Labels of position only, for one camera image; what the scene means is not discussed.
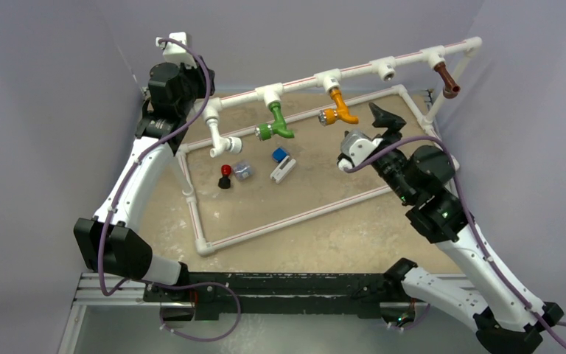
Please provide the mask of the orange plastic faucet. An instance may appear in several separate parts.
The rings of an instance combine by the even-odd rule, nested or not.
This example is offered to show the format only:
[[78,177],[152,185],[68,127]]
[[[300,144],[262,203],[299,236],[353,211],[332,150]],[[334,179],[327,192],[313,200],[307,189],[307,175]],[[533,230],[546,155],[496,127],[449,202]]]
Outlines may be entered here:
[[342,121],[350,125],[359,123],[359,118],[350,113],[349,107],[344,102],[339,88],[331,88],[329,90],[329,96],[334,102],[335,108],[325,108],[319,112],[318,121],[323,126],[332,125],[337,121]]

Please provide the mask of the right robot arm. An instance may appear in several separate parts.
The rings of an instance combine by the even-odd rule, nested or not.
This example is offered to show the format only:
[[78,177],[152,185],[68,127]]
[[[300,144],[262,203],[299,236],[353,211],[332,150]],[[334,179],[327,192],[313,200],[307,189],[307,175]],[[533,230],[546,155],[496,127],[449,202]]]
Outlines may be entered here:
[[369,108],[374,127],[383,130],[374,138],[371,166],[408,208],[411,226],[473,285],[472,291],[443,285],[414,262],[400,260],[384,281],[386,294],[430,303],[466,325],[490,353],[533,353],[542,333],[560,322],[563,310],[542,301],[512,274],[483,237],[462,195],[447,189],[455,166],[444,145],[423,136],[421,145],[406,156],[398,148],[404,119],[376,104]]

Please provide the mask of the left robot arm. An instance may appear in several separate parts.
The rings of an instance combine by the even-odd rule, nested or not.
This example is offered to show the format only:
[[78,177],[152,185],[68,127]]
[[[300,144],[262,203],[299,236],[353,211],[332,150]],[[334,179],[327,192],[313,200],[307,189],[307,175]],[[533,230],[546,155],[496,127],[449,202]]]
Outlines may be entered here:
[[74,237],[85,266],[98,274],[161,284],[173,302],[188,297],[185,266],[153,253],[138,234],[144,209],[187,132],[196,100],[214,93],[207,66],[160,63],[150,70],[149,98],[141,107],[130,157],[110,195],[91,218],[79,218]]

